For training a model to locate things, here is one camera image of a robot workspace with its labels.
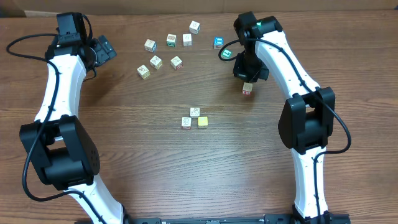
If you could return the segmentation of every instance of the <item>white block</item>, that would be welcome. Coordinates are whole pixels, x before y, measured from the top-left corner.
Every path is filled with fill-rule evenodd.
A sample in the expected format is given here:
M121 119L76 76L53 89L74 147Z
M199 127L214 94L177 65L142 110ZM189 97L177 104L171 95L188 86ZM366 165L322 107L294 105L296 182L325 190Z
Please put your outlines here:
M192 21L191 25L189 26L189 32L192 34L198 34L200 30L200 23Z
M149 52L155 52L156 51L156 42L153 40L147 39L147 42L144 44L145 50Z
M167 40L166 40L167 46L175 47L175 42L176 41L177 41L177 36L176 35L174 35L174 34L167 35Z
M192 45L192 35L191 34L182 34L182 41L184 46Z
M250 95L252 89L253 89L252 83L243 83L243 89L242 89L243 94Z
M198 118L200 116L200 108L191 108L191 118Z
M145 65L141 65L139 68L137 68L137 71L138 71L138 74L143 79L147 78L150 75L150 72Z
M191 129L192 118L182 117L181 120L181 128L182 129Z
M178 56L175 56L171 60L171 63L172 63L173 68L176 69L176 70L182 68L182 60Z
M152 57L150 60L150 65L152 65L154 68L159 69L160 66L163 65L162 59L160 59L158 56Z

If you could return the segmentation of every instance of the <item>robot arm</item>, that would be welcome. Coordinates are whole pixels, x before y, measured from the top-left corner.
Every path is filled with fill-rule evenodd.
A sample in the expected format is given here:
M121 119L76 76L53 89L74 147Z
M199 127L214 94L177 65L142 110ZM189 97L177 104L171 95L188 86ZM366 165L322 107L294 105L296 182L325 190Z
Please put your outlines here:
M292 50L290 49L285 33L277 30L263 35L264 40L272 42L283 47L285 52L293 60L301 77L312 91L319 88L319 84L315 82L303 69ZM263 42L256 42L256 55L264 62L279 88L282 90L286 99L292 98L294 94L306 95L308 91L301 85L291 64L278 49L267 45ZM294 161L295 181L296 181L296 199L294 201L295 208L302 217L314 218L318 216L317 202L315 200L314 178L313 178L313 158L322 151L326 151L326 147L315 147L306 151L304 155L299 154L295 149L290 149ZM323 193L323 156L320 156L317 164L317 182L318 196L320 201L321 214L328 210Z
M57 20L59 35L45 54L46 59L60 72L54 110L44 124L56 77L53 66L47 64L49 79L42 107L34 123L21 126L20 138L29 153L37 130L44 125L44 136L31 157L39 179L46 185L52 184L57 190L83 193L91 205L77 194L70 195L93 223L101 223L93 211L95 209L105 223L122 224L125 216L123 206L112 197L101 180L97 148L78 120L81 85L86 73L111 60L116 52L103 35L91 39L91 26L87 37L82 14L59 14ZM66 147L51 151L47 148L59 140L63 140Z
M81 84L86 77L85 64L79 55L70 54L55 56L50 61L57 66L61 74L61 85L58 88L57 99L49 121L58 120L62 115L78 117ZM49 64L48 68L49 80L45 89L44 100L39 113L35 117L35 121L40 120L40 122L44 121L48 113L55 87L55 70Z
M245 48L244 53L236 56L234 76L246 82L256 82L258 79L267 80L268 73L271 72L286 99L278 129L282 142L291 150L294 160L294 218L298 223L312 223L312 220L332 223L333 214L328 212L323 193L323 155L318 158L316 168L313 159L326 151L327 138L333 131L334 117L325 106L334 109L333 91L329 87L321 89L319 84L310 78L290 49L282 26L275 17L257 20L252 12L247 12L238 16L234 28L241 45ZM314 110L307 112L308 107ZM317 171L316 183L314 169ZM315 198L315 184L318 187L320 211ZM343 222L349 222L348 215L341 217Z

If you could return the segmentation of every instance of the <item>yellow block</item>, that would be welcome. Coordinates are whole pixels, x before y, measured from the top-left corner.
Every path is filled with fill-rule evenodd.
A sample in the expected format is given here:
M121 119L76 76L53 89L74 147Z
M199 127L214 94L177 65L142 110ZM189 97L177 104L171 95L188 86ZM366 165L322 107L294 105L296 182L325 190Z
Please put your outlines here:
M198 118L198 128L207 128L207 117Z

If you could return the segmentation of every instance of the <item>toy block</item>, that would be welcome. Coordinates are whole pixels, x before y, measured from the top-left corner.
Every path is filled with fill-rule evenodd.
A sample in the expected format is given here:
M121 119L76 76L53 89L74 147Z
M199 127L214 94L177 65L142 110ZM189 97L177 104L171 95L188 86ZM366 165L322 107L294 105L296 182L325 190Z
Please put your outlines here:
M224 45L224 39L222 37L214 38L214 49L220 49Z
M150 72L145 65L141 65L139 68L137 68L137 71L143 79L146 79L150 75Z
M184 46L192 46L192 35L191 34L182 34L182 44Z
M200 23L192 21L191 25L189 25L189 32L192 34L198 34L200 30Z
M198 117L198 128L207 128L207 117Z
M150 60L150 65L152 65L154 68L159 69L160 66L163 65L163 61L162 59L160 59L158 56L154 56L152 57L152 59Z
M175 47L175 42L177 41L177 36L174 34L169 34L167 35L167 46L169 47Z
M250 95L252 89L253 89L252 83L243 83L243 89L242 89L243 94Z
M191 118L198 118L200 116L200 108L191 108Z
M153 40L147 39L147 42L144 44L145 50L149 52L155 52L156 51L156 42Z
M232 51L228 50L228 49L224 49L223 53L221 53L221 57L223 59L230 59L232 56Z
M176 69L176 70L182 68L182 60L178 56L175 56L171 60L171 63L172 63L173 68Z
M181 128L182 129L191 129L192 118L182 117L181 120Z

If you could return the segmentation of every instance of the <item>wooden table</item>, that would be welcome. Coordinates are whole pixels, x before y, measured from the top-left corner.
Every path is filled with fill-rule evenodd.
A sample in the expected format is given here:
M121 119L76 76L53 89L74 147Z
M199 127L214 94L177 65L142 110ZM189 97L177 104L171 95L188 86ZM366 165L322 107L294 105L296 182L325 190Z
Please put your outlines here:
M398 14L396 11L257 13L275 15L297 58L321 86L336 94L336 111L353 136L351 149L325 158L329 211L349 213L352 223L398 222ZM94 35L104 34L118 56L83 85L79 119L101 158L108 189L133 217L243 217L290 213L295 198L293 160L277 123L284 99L273 78L254 84L251 96L232 75L233 62L218 60L214 36L236 39L237 14L90 16ZM192 20L201 23L193 46L182 46ZM0 49L28 34L55 32L55 18L1 19ZM166 46L167 34L177 47ZM149 65L157 41L164 65ZM43 56L51 38L12 50ZM231 47L235 53L242 47ZM184 67L175 71L178 55ZM143 80L137 67L151 75ZM28 199L21 187L26 152L22 124L33 122L47 83L43 62L0 51L0 222L73 223L88 218L70 197ZM201 108L208 129L181 130L189 107ZM329 150L346 144L335 123ZM44 197L33 168L29 187Z

